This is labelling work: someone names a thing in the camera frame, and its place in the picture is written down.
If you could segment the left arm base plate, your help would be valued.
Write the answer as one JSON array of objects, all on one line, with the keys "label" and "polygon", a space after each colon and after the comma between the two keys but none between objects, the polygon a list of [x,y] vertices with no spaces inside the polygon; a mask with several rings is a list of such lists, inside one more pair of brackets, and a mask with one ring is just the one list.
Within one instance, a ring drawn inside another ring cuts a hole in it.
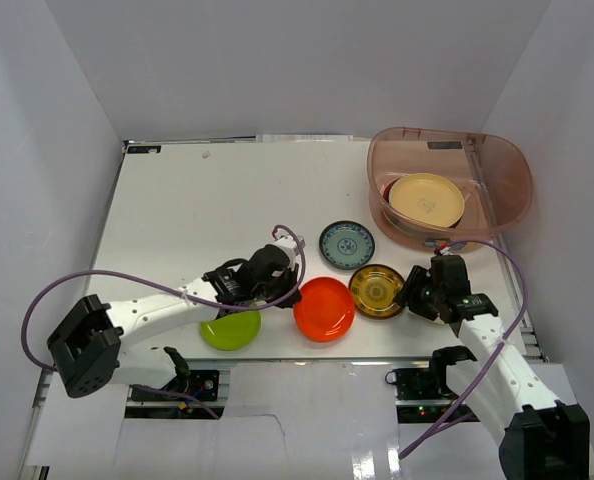
[{"label": "left arm base plate", "polygon": [[[176,376],[161,390],[192,395],[200,401],[216,401],[218,398],[220,372],[218,370],[191,370],[185,377]],[[160,402],[174,397],[132,389],[130,399],[135,402]]]}]

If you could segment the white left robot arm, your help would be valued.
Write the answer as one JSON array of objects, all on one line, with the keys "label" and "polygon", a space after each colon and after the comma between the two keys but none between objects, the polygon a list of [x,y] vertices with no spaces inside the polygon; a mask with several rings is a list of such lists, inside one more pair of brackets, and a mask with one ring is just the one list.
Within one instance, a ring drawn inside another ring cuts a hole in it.
[{"label": "white left robot arm", "polygon": [[66,394],[82,398],[107,384],[139,384],[179,398],[188,387],[186,361],[175,347],[147,340],[236,313],[293,307],[304,260],[299,242],[282,237],[176,289],[124,301],[79,299],[47,340]]}]

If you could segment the orange plate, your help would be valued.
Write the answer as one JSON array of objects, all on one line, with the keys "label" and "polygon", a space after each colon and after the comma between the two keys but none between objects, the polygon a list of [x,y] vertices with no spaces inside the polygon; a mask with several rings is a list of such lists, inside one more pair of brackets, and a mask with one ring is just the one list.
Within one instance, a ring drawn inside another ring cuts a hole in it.
[{"label": "orange plate", "polygon": [[355,303],[349,289],[332,277],[308,280],[300,289],[301,300],[293,307],[300,332],[319,343],[341,339],[351,328]]}]

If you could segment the red plate with teal flower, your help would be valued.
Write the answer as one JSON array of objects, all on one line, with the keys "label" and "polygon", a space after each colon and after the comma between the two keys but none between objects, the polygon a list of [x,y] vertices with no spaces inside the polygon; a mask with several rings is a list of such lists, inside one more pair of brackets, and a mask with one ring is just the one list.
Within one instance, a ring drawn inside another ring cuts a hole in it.
[{"label": "red plate with teal flower", "polygon": [[382,191],[382,198],[386,204],[390,203],[390,192],[391,192],[391,189],[395,183],[396,183],[395,180],[391,181],[384,187],[384,189]]}]

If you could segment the yellow brown patterned plate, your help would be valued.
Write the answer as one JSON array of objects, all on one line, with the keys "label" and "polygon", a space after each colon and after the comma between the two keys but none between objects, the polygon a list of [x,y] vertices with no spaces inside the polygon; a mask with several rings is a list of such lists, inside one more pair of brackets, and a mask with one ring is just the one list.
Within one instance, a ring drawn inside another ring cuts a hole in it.
[{"label": "yellow brown patterned plate", "polygon": [[404,285],[405,278],[393,268],[368,264],[353,273],[348,289],[360,314],[374,320],[387,320],[403,311],[395,297]]}]

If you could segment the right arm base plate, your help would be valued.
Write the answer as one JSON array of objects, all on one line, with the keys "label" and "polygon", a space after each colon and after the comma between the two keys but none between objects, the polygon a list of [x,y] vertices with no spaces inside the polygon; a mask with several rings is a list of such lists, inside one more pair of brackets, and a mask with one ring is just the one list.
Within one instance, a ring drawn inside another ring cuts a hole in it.
[{"label": "right arm base plate", "polygon": [[456,400],[458,394],[442,383],[430,368],[398,368],[385,377],[399,400]]}]

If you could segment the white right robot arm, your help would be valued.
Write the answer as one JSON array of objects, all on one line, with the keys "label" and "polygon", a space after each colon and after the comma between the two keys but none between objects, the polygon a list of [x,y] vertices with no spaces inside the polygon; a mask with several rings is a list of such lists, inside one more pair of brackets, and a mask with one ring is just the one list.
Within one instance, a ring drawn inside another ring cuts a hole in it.
[{"label": "white right robot arm", "polygon": [[438,254],[412,267],[396,304],[448,325],[460,343],[434,351],[430,390],[466,404],[491,435],[508,479],[587,479],[590,420],[567,404],[510,342],[490,298],[471,289],[464,259]]}]

